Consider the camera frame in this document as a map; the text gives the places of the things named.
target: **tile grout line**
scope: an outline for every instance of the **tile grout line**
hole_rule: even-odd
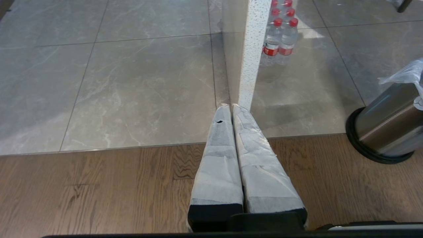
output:
[[[297,138],[306,138],[306,137],[314,137],[314,136],[338,136],[338,135],[346,135],[345,132],[340,133],[328,133],[328,134],[311,134],[311,135],[298,135],[298,136],[276,136],[276,137],[266,137],[269,140],[280,140],[280,139],[297,139]]]
[[[87,66],[85,66],[84,74],[82,75],[81,84],[80,84],[80,86],[79,86],[79,89],[78,89],[78,92],[77,92],[77,96],[75,97],[74,106],[72,107],[71,115],[69,116],[68,125],[66,126],[66,129],[65,129],[65,134],[63,135],[63,139],[62,139],[62,143],[60,144],[60,149],[59,149],[59,152],[60,152],[60,151],[62,151],[63,142],[65,141],[66,133],[68,132],[69,124],[71,123],[72,114],[74,113],[75,105],[76,105],[76,103],[77,103],[78,96],[79,96],[79,93],[80,93],[80,91],[81,91],[82,83],[84,82],[85,73],[87,72],[87,69],[88,69],[88,64],[90,63],[91,55],[93,54],[95,41],[97,40],[97,37],[99,36],[100,28],[101,28],[101,26],[102,26],[103,19],[104,19],[104,15],[106,14],[106,9],[107,9],[107,6],[108,6],[108,5],[109,5],[109,0],[107,0],[106,7],[104,8],[104,12],[103,12],[102,20],[100,21],[100,25],[99,25],[99,29],[97,30],[97,35],[96,35],[96,38],[95,38],[95,40],[94,40],[94,43],[92,43],[92,44],[93,44],[93,46],[91,47],[91,52],[90,52],[90,56],[88,57]]]
[[[421,21],[423,21],[423,20],[401,21],[401,22],[380,22],[380,23],[357,24],[357,25],[327,26],[326,28],[346,27],[346,26],[363,26],[363,25],[383,25],[383,24],[405,23],[405,22],[421,22]]]
[[[211,74],[213,76],[213,92],[214,92],[214,107],[216,108],[215,110],[217,110],[217,102],[216,102],[216,83],[214,80],[214,62],[213,62],[213,41],[212,39],[212,28],[210,26],[210,11],[209,11],[209,0],[206,0],[207,2],[207,14],[209,17],[209,37],[210,37],[210,53],[211,53]]]
[[[84,43],[72,43],[72,44],[51,44],[51,45],[39,45],[36,47],[47,47],[47,46],[61,46],[61,45],[74,45],[74,44],[95,44],[95,43],[108,43],[108,42],[127,42],[127,41],[139,41],[139,40],[153,40],[153,39],[167,39],[167,38],[174,38],[174,37],[186,37],[186,36],[208,36],[207,34],[199,34],[199,35],[184,35],[184,36],[164,36],[164,37],[154,37],[154,38],[139,38],[139,39],[128,39],[128,40],[114,40],[114,41],[103,41],[103,42],[84,42]]]
[[[223,33],[221,33],[221,37],[222,37],[222,50],[223,50],[223,63],[225,64],[225,73],[224,73],[224,77],[226,79],[226,83],[227,83],[227,92],[228,92],[228,104],[229,106],[231,106],[231,93],[229,92],[229,80],[228,80],[228,69],[226,67],[226,54],[225,54],[225,48],[223,46]]]
[[[145,145],[145,146],[129,146],[129,147],[111,147],[111,148],[93,148],[93,149],[80,149],[80,150],[62,150],[62,151],[47,151],[47,152],[29,152],[21,154],[4,154],[0,155],[0,160],[2,156],[22,156],[22,155],[50,155],[50,154],[64,154],[64,153],[75,153],[75,152],[101,152],[114,149],[147,149],[147,148],[157,148],[157,147],[175,147],[175,146],[184,146],[184,145],[198,145],[206,144],[206,141],[201,142],[187,142],[187,143],[176,143],[176,144],[159,144],[159,145]]]
[[[342,25],[342,26],[311,27],[311,28],[299,28],[298,30],[320,29],[320,28],[336,28],[336,27],[348,27],[348,26],[364,26],[364,25],[381,25],[381,24],[394,24],[394,23],[405,23],[405,22],[423,22],[423,20],[403,21],[403,22],[370,23],[370,24],[360,24],[360,25]],[[150,40],[150,39],[166,39],[166,38],[173,38],[173,37],[208,36],[208,35],[219,35],[219,34],[223,34],[223,32],[198,34],[198,35],[164,36],[164,37],[154,37],[154,38],[139,38],[139,39],[128,39],[128,40],[114,40],[114,41],[103,41],[103,42],[84,42],[84,43],[71,43],[71,44],[47,44],[47,45],[37,45],[37,46],[34,46],[34,47],[62,46],[62,45],[76,45],[76,44],[94,44],[94,43],[107,43],[107,42],[126,42],[126,41],[138,41],[138,40]],[[7,50],[7,49],[12,49],[12,48],[0,47],[0,50],[4,50],[4,49]]]
[[[326,28],[327,32],[329,33],[329,37],[330,37],[330,39],[332,40],[333,45],[335,45],[335,48],[336,48],[336,51],[337,51],[337,52],[338,52],[338,54],[339,54],[339,57],[341,57],[342,63],[344,64],[345,69],[346,69],[346,71],[348,72],[349,78],[351,79],[352,83],[353,83],[353,84],[354,84],[354,86],[355,86],[355,89],[357,90],[358,96],[360,96],[361,102],[363,103],[363,105],[364,105],[364,106],[366,106],[366,104],[364,103],[363,97],[361,96],[360,90],[358,90],[357,84],[355,84],[354,79],[352,78],[352,75],[351,75],[351,73],[349,72],[348,67],[347,67],[347,65],[346,65],[346,63],[345,63],[345,61],[344,61],[344,59],[343,59],[343,57],[342,57],[342,55],[341,55],[341,52],[339,51],[338,46],[336,46],[335,41],[333,40],[333,37],[332,37],[332,35],[330,34],[329,28],[326,26],[326,23],[324,22],[323,17],[321,16],[320,11],[319,11],[319,9],[317,8],[317,5],[316,5],[316,3],[315,3],[315,1],[314,1],[314,0],[313,0],[313,4],[314,4],[314,7],[315,7],[315,8],[316,8],[316,10],[317,10],[317,13],[319,14],[320,18],[322,19],[323,24],[324,24],[324,26],[325,26],[325,28]]]

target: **wooden floor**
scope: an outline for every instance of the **wooden floor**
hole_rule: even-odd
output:
[[[423,151],[398,165],[345,135],[270,141],[309,213],[327,223],[423,221]],[[0,237],[186,232],[204,144],[0,157]]]

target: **plastic water bottle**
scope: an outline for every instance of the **plastic water bottle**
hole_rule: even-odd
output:
[[[288,9],[292,8],[292,0],[284,0],[279,4],[280,12],[282,12],[283,14],[286,13],[288,11]]]
[[[280,14],[280,10],[278,8],[272,9],[272,11],[269,15],[269,20],[267,22],[267,26],[266,26],[266,35],[269,32],[269,30],[273,27],[273,22],[275,21],[276,18],[279,17],[279,14]]]
[[[284,24],[283,34],[278,48],[276,63],[280,65],[287,64],[294,50],[298,38],[298,19],[292,18],[289,24]]]
[[[286,12],[281,14],[281,18],[283,22],[289,22],[295,15],[295,9],[289,8]]]
[[[277,0],[272,0],[272,3],[270,4],[270,11],[274,8],[277,8]]]
[[[278,55],[279,42],[282,39],[282,19],[276,18],[273,26],[269,29],[264,41],[264,48],[262,52],[262,64],[270,66],[276,63],[276,56]]]

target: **floor tile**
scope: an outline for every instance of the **floor tile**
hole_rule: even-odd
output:
[[[292,7],[295,9],[295,17],[298,18],[298,29],[324,27],[313,0],[293,1]]]
[[[0,21],[0,48],[35,45],[54,7],[53,0],[15,0]]]
[[[222,103],[231,103],[226,75],[225,51],[223,49],[222,34],[213,34],[210,37],[212,39],[214,91],[216,94],[216,106],[219,107]]]
[[[222,32],[222,0],[208,0],[210,33]]]
[[[0,22],[0,47],[92,43],[107,0],[16,0]]]
[[[59,151],[91,48],[0,50],[0,154]]]
[[[422,29],[423,21],[329,28],[367,105],[389,86],[377,78],[423,57]]]
[[[107,0],[57,1],[37,45],[94,42],[106,4]]]
[[[210,34],[207,0],[110,0],[98,42]]]
[[[386,0],[314,0],[327,27],[423,20],[423,1],[398,13]]]
[[[344,133],[357,89],[325,28],[299,35],[288,65],[260,67],[251,112],[266,137]]]
[[[62,150],[204,142],[210,36],[96,43]]]

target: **speckled white column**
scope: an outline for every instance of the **speckled white column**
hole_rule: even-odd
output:
[[[223,43],[231,103],[248,110],[260,63],[270,0],[223,0]]]

